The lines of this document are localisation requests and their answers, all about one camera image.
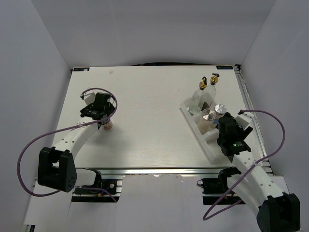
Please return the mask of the small jar with white lid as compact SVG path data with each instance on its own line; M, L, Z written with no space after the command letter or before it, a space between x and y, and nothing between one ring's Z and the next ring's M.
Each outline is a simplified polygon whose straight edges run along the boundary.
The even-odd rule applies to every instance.
M110 130L110 129L113 127L113 123L112 123L111 119L108 119L108 120L106 120L106 121L102 124L102 126L103 126L103 129L104 129L104 130L108 131L108 130Z

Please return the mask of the silver lid shaker bottle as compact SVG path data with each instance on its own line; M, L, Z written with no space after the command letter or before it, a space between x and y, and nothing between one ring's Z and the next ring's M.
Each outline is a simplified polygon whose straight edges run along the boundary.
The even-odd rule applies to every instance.
M224 104L217 104L214 107L214 111L216 114L215 120L213 121L213 124L211 125L212 128L215 128L219 122L219 119L225 115L227 112L227 108Z

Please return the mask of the silver cone cap grinder bottle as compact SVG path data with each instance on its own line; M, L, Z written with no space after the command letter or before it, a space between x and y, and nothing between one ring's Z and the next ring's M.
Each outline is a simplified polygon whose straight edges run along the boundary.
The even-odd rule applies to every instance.
M215 120L216 114L215 111L207 108L201 111L201 118L198 121L197 128L199 129L201 134L205 134L211 125L213 124L213 121Z

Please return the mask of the square glass bottle gold spout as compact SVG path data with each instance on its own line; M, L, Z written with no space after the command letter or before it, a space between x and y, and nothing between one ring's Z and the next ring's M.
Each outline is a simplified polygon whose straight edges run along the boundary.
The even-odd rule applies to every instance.
M204 98L203 98L204 102L203 102L201 110L211 107L211 104L217 92L215 85L218 83L220 75L218 73L213 73L212 75L213 76L211 77L211 83L205 89L206 92L204 93Z

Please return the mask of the clear round glass oil bottle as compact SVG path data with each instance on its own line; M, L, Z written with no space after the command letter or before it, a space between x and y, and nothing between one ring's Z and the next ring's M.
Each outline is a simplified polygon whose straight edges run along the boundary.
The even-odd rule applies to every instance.
M198 90L194 92L194 94L192 95L192 98L191 98L191 102L190 102L190 105L189 105L189 113L190 115L194 115L198 112L201 111L201 103L200 103L200 100L201 100L201 97L204 93L204 89L207 87L207 78L204 76L202 78L202 81L199 83L199 87L198 87Z

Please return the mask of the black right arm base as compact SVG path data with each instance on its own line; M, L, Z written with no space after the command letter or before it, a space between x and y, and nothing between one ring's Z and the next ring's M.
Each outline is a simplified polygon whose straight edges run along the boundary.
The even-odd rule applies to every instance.
M203 178L197 181L197 185L202 188L203 204L212 205L227 190L227 178L235 174L241 174L236 167L223 169L216 178Z

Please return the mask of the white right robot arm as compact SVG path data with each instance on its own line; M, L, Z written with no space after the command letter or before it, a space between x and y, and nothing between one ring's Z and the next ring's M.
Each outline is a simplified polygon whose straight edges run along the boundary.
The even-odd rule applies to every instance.
M252 132L249 112L232 117L226 113L218 120L217 144L233 164L218 175L218 188L234 192L256 216L262 232L296 232L300 230L300 201L286 193L270 179L254 159L245 138Z

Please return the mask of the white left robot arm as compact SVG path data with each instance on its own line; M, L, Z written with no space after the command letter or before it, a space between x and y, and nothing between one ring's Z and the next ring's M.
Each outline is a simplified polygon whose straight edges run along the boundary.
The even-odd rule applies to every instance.
M117 106L111 93L89 95L80 110L77 124L52 147L44 147L39 154L38 184L63 192L70 192L78 180L74 159L87 140L100 128L108 125Z

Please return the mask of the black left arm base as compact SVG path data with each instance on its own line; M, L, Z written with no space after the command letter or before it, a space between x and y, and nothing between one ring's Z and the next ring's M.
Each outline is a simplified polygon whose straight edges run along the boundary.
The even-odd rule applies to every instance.
M103 178L98 170L77 169L73 203L117 203L120 198L118 179Z

